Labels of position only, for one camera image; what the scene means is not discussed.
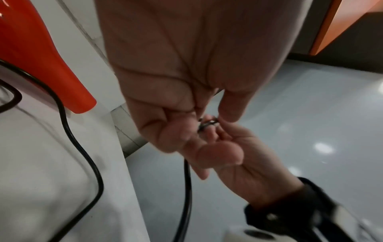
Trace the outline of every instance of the hand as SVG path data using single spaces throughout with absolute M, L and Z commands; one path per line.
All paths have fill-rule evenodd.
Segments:
M 285 59 L 311 0 L 96 0 L 109 62 L 141 135 L 197 169 L 235 164 L 232 142 L 206 144 L 198 118 L 218 88 L 234 122 Z
M 202 122 L 213 120 L 205 115 Z M 217 167 L 219 178 L 234 193 L 254 208 L 267 206 L 303 187 L 278 157 L 250 130 L 219 118 L 217 126 L 206 127 L 200 136 L 209 144 L 232 141 L 244 151 L 243 163 Z

